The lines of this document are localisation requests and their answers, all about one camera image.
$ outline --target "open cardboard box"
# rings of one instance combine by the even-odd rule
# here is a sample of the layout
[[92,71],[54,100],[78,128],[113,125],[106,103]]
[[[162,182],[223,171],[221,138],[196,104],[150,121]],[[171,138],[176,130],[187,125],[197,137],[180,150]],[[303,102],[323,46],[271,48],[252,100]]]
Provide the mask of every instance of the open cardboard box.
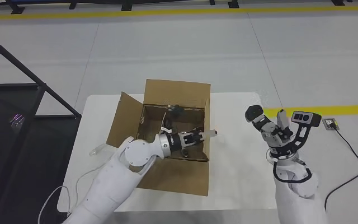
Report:
[[[147,80],[143,104],[122,92],[107,144],[119,147],[130,136],[153,142],[168,105],[184,108],[183,114],[173,122],[179,132],[196,127],[210,130],[209,84]],[[209,146],[210,140],[206,139],[189,148],[188,158],[177,151],[170,158],[157,159],[137,187],[207,196]]]

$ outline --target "table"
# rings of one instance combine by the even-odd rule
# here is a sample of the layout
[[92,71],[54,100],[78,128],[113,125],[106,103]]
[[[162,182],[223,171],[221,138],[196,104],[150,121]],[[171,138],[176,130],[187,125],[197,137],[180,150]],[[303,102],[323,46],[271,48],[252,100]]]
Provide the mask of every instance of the table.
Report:
[[[144,95],[131,95],[143,102]],[[75,203],[75,183],[85,172],[99,167],[113,152],[89,152],[107,140],[120,95],[89,96],[78,129],[64,184],[69,188],[71,207]],[[116,212],[197,211],[276,208],[272,165],[266,161],[267,144],[247,123],[248,106],[260,104],[254,92],[212,93],[210,126],[218,135],[210,140],[209,195],[207,197],[136,188]],[[98,172],[78,183],[80,202]],[[63,189],[58,210],[66,212],[68,196]]]

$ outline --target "power outlet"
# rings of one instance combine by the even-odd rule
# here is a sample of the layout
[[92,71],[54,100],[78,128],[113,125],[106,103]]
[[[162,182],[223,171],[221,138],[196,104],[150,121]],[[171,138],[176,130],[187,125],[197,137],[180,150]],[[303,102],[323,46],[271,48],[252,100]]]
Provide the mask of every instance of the power outlet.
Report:
[[339,130],[339,126],[334,118],[322,118],[322,122],[326,130],[335,130],[334,128],[331,128],[329,125],[332,123],[336,124],[337,130]]

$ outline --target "yellow floor line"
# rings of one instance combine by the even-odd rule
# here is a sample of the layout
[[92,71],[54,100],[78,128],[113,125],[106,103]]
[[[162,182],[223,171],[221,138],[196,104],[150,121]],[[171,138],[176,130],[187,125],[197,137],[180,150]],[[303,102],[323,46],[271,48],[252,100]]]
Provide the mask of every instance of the yellow floor line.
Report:
[[[281,108],[264,108],[267,117],[274,117]],[[358,115],[358,105],[354,106],[313,106],[307,108],[285,108],[287,116],[292,116],[294,111],[314,112],[321,116]]]
[[68,12],[41,13],[20,15],[0,15],[0,20],[50,19],[50,18],[91,18],[120,16],[153,16],[153,15],[188,15],[188,14],[233,14],[233,13],[293,13],[293,12],[327,12],[327,11],[358,11],[358,6],[320,6],[320,7],[275,7],[275,8],[206,8],[177,10],[146,10],[131,12]]

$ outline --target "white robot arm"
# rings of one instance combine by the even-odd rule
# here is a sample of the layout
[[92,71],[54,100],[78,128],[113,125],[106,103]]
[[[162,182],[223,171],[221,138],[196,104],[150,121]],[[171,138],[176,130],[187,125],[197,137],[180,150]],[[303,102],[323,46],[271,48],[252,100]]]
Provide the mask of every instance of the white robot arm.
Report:
[[311,127],[318,127],[321,116],[295,111],[291,121],[299,124],[297,134],[289,129],[286,112],[271,122],[259,105],[250,106],[245,117],[261,132],[269,146],[268,156],[274,165],[276,204],[281,224],[327,224],[327,215],[317,193],[318,179],[300,158],[298,149],[306,142]]
[[[127,138],[100,170],[82,202],[63,224],[101,224],[120,206],[154,164],[157,156],[183,150],[216,135],[215,130],[157,134],[154,142]],[[139,172],[130,167],[141,168]]]

